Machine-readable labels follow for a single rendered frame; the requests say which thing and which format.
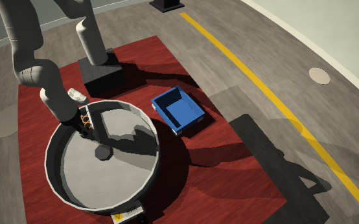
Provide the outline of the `blue crate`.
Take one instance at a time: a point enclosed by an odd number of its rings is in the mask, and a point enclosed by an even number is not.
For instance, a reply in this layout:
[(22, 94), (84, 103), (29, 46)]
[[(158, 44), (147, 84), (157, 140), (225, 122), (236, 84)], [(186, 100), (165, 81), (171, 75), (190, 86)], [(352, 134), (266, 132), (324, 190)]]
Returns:
[(180, 87), (176, 86), (151, 99), (152, 107), (167, 123), (175, 136), (203, 120), (205, 112)]

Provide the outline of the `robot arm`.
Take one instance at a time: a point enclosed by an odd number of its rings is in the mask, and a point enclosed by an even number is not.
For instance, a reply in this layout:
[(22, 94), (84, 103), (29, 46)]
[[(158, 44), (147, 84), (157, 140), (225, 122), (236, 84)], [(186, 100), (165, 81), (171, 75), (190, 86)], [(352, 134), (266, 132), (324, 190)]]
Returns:
[[(76, 31), (92, 65), (102, 65), (108, 55), (90, 0), (53, 0), (69, 19), (85, 17)], [(48, 59), (35, 59), (34, 50), (43, 46), (40, 23), (30, 0), (0, 0), (0, 13), (12, 45), (14, 74), (28, 87), (42, 87), (40, 98), (59, 121), (72, 119), (77, 106), (89, 99), (76, 89), (64, 89), (58, 66)]]

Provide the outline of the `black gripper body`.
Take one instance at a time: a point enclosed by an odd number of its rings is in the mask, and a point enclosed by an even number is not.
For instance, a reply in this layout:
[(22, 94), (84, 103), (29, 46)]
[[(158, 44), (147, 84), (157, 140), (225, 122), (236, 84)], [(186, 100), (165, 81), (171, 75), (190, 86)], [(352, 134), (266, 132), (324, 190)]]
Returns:
[(64, 122), (60, 121), (60, 123), (63, 124), (64, 126), (75, 125), (77, 129), (80, 129), (81, 127), (79, 126), (79, 123), (81, 123), (83, 125), (82, 121), (80, 120), (80, 116), (81, 116), (81, 112), (78, 108), (76, 115), (72, 119), (70, 119), (68, 121), (64, 121)]

